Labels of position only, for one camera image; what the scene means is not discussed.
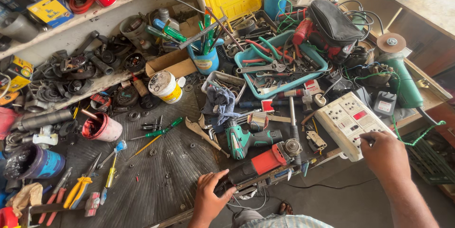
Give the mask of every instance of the human hand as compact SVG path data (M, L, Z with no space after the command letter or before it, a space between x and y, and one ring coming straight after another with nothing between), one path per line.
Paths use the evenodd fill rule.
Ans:
M210 172L199 177L197 180L193 217L188 227L208 227L210 222L217 217L219 212L231 199L232 195L237 190L235 186L229 188L220 198L213 193L218 180L228 172L229 169L226 169L218 173Z
M368 167L381 183L411 181L405 144L388 132L360 134L360 149Z

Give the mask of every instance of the power socket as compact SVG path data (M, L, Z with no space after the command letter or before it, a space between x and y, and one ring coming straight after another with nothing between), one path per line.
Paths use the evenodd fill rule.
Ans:
M314 116L350 161L363 158L360 139L356 139L360 134L375 131L392 133L353 92L317 110Z

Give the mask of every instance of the green plastic crate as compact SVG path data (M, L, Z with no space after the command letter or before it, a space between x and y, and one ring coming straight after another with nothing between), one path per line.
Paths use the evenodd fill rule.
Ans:
M422 130L402 137L405 142L412 142ZM430 185L455 183L455 172L446 161L433 150L425 139L420 139L413 147L406 145L410 165Z

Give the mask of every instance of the striped shirt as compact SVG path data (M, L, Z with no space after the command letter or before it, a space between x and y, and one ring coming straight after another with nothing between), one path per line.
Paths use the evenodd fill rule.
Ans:
M305 215L276 215L271 214L263 219L254 219L240 228L333 228L319 220Z

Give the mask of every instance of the rag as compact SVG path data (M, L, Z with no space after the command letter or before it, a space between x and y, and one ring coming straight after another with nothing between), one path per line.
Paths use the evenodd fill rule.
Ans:
M234 112L235 96L224 87L208 87L207 99L202 109L203 114L218 114L217 125L223 124L230 117L238 118L242 115Z

